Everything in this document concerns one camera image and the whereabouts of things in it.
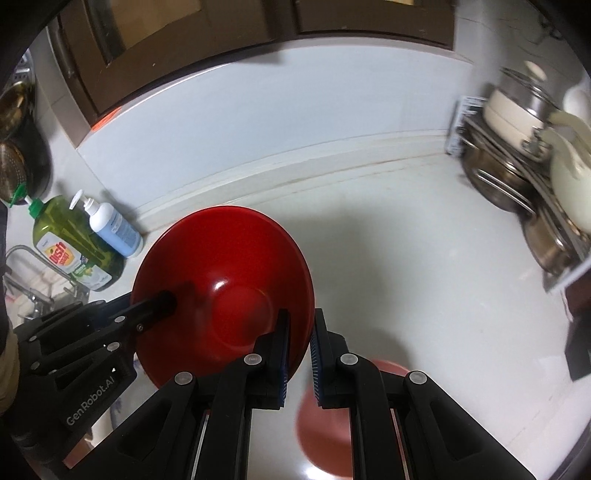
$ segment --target faucet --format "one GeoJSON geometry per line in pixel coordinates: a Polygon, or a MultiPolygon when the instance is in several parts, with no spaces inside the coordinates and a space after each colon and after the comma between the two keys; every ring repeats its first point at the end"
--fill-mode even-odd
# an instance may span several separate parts
{"type": "MultiPolygon", "coordinates": [[[[28,247],[27,245],[15,245],[11,249],[9,249],[6,253],[5,264],[6,262],[8,262],[8,257],[10,257],[10,255],[12,255],[14,252],[18,250],[24,250],[25,252],[32,255],[35,259],[39,260],[39,262],[44,264],[47,268],[50,268],[55,273],[65,278],[70,283],[70,288],[64,288],[64,291],[72,298],[71,303],[74,303],[75,301],[81,301],[83,304],[88,303],[90,290],[87,287],[72,281],[70,277],[68,277],[68,275],[66,275],[54,264],[47,261],[45,258],[43,258],[41,255],[39,255],[37,252],[35,252],[31,247],[28,247]]],[[[8,266],[6,266],[6,269],[7,273],[10,273],[8,266]]],[[[4,275],[4,283],[22,292],[33,303],[33,313],[31,314],[31,316],[25,317],[25,320],[31,320],[33,318],[43,316],[47,313],[53,312],[56,308],[55,299],[52,299],[51,297],[44,295],[43,293],[34,288],[26,287],[20,284],[7,274],[4,275]]]]}

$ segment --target green dish soap bottle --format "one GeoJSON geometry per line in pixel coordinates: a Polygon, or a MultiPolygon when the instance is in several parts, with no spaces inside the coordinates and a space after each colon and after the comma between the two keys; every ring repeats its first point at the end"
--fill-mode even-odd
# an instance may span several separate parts
{"type": "MultiPolygon", "coordinates": [[[[16,198],[26,195],[26,187],[21,187],[15,192],[16,198]]],[[[29,196],[25,201],[35,219],[33,245],[41,255],[94,291],[104,290],[119,279],[125,259],[91,230],[84,212],[70,210],[70,202],[61,195],[47,203],[29,196]]]]}

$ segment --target bottle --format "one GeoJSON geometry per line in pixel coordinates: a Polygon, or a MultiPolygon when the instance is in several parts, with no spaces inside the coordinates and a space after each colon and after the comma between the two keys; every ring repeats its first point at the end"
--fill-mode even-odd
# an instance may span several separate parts
{"type": "Polygon", "coordinates": [[[124,257],[136,257],[144,247],[144,239],[131,224],[123,218],[110,203],[99,203],[84,196],[82,190],[72,198],[70,210],[78,201],[84,202],[84,210],[90,215],[90,228],[98,233],[105,242],[112,246],[124,257]]]}
{"type": "Polygon", "coordinates": [[[90,229],[83,212],[70,210],[61,195],[47,203],[25,195],[26,187],[21,184],[14,198],[24,196],[29,204],[29,214],[35,219],[33,245],[41,255],[73,281],[94,291],[119,279],[125,259],[90,229]]]}

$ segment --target dish rack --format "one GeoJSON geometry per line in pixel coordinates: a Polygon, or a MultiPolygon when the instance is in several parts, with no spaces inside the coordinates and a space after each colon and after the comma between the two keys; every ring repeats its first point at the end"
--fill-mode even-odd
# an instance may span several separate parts
{"type": "Polygon", "coordinates": [[[536,189],[541,200],[552,212],[562,231],[565,233],[565,240],[570,244],[576,259],[573,265],[558,277],[545,273],[544,289],[547,292],[555,292],[566,288],[591,267],[591,257],[589,255],[591,251],[591,238],[574,225],[558,203],[550,183],[548,165],[537,163],[508,145],[486,124],[482,116],[482,110],[469,116],[466,115],[464,117],[464,123],[480,133],[498,154],[513,160],[512,163],[515,168],[536,189]]]}

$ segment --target pot lid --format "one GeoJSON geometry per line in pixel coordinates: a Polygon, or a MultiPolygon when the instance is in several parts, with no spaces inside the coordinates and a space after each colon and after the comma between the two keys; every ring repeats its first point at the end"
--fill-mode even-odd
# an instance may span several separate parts
{"type": "Polygon", "coordinates": [[[540,82],[545,81],[547,78],[544,71],[541,68],[539,68],[535,63],[526,61],[525,64],[528,67],[528,70],[530,71],[529,76],[525,73],[518,72],[517,70],[511,70],[507,68],[502,68],[501,72],[504,75],[508,76],[511,80],[523,85],[532,93],[532,95],[535,95],[541,100],[552,104],[555,108],[558,109],[558,105],[556,105],[553,98],[540,85],[540,82]]]}

